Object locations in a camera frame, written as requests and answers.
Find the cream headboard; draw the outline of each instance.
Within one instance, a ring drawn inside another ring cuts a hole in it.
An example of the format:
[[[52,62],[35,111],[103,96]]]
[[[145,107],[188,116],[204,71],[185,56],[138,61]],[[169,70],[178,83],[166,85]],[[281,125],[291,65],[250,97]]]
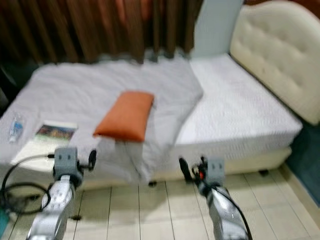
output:
[[[230,53],[311,124],[320,122],[320,20],[289,1],[243,6]]]

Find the wall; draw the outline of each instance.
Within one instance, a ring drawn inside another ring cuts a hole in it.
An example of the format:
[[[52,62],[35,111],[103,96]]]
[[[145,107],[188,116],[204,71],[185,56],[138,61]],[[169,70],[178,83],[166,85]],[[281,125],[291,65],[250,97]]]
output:
[[[243,0],[204,0],[195,27],[191,57],[228,53],[232,32]]]

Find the orange pillow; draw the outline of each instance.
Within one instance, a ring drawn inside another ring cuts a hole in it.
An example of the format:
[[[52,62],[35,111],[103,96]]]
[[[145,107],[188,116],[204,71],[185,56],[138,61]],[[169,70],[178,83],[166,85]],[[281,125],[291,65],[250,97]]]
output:
[[[144,142],[154,95],[141,91],[123,92],[96,127],[93,136],[121,141]]]

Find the water bottle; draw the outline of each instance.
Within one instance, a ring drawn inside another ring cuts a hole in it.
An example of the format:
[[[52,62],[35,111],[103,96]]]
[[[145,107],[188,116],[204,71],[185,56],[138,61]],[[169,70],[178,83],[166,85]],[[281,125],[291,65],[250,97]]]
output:
[[[24,123],[25,121],[22,115],[15,112],[9,131],[9,143],[16,143],[19,140],[24,130]]]

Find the book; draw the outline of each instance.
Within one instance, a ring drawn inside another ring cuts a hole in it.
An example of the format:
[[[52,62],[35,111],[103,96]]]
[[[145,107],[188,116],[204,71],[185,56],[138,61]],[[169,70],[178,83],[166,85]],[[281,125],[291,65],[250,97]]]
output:
[[[53,154],[56,148],[66,147],[78,126],[70,122],[45,121],[35,136],[18,152],[11,161],[16,164],[22,159],[36,156]],[[48,158],[37,158],[24,162],[20,165],[23,168],[41,172],[51,172],[54,161]]]

